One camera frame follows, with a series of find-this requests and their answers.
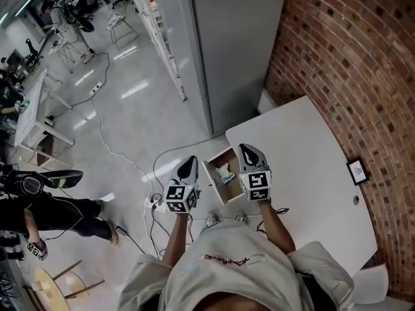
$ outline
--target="power strip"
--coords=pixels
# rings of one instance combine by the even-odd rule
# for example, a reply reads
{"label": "power strip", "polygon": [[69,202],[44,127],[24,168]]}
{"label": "power strip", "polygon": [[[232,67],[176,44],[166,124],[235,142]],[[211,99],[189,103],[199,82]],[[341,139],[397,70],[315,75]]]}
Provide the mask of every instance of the power strip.
{"label": "power strip", "polygon": [[165,211],[167,210],[167,205],[166,205],[166,203],[165,203],[165,202],[163,202],[163,201],[160,201],[160,202],[158,202],[158,201],[153,201],[153,202],[151,203],[151,202],[150,202],[150,198],[149,198],[149,197],[146,197],[146,198],[145,198],[145,200],[144,200],[144,206],[145,206],[145,207],[148,207],[149,209],[151,209],[155,203],[156,203],[157,205],[156,205],[156,208],[155,208],[154,210],[155,210],[155,211],[162,212],[162,213],[165,213]]}
{"label": "power strip", "polygon": [[102,87],[102,83],[98,82],[98,84],[96,86],[94,86],[94,88],[91,90],[91,92],[89,92],[89,96],[92,98],[95,95],[97,95],[99,89]]}

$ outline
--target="red brick wall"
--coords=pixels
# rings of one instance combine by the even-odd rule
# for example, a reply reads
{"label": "red brick wall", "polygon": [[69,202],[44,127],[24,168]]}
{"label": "red brick wall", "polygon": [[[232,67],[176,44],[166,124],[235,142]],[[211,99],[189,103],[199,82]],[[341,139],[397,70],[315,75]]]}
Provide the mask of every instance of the red brick wall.
{"label": "red brick wall", "polygon": [[314,102],[362,186],[390,295],[415,301],[415,0],[285,0],[265,87]]}

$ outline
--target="open drawer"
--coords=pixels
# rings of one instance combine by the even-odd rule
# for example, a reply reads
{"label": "open drawer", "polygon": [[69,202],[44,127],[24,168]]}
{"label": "open drawer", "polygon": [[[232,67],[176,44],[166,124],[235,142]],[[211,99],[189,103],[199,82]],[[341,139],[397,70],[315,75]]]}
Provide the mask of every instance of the open drawer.
{"label": "open drawer", "polygon": [[[216,171],[224,164],[229,163],[229,171],[234,173],[236,177],[229,183],[224,184]],[[206,170],[207,176],[211,180],[212,187],[215,189],[220,202],[223,205],[232,202],[239,198],[245,198],[245,195],[239,184],[239,162],[233,148],[230,146],[209,161],[203,161],[203,167]]]}

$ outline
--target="white shelving unit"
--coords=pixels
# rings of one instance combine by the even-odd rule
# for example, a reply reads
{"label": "white shelving unit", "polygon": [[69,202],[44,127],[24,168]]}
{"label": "white shelving unit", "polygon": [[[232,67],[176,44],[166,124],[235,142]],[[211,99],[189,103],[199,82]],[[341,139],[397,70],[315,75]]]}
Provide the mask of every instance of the white shelving unit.
{"label": "white shelving unit", "polygon": [[159,13],[156,0],[132,1],[139,11],[139,16],[150,35],[152,43],[157,49],[160,58],[163,60],[174,85],[177,87],[180,98],[185,101],[186,95],[182,86],[182,81],[180,80],[180,74],[174,61],[174,56],[171,54],[169,41],[165,33],[165,24]]}

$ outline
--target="small framed picture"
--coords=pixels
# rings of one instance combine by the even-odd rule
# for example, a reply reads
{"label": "small framed picture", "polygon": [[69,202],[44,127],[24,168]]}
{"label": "small framed picture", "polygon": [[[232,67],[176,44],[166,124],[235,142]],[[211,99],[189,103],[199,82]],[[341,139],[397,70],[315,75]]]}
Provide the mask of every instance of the small framed picture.
{"label": "small framed picture", "polygon": [[351,178],[355,185],[359,185],[366,181],[369,181],[369,175],[363,166],[362,159],[358,157],[347,163]]}

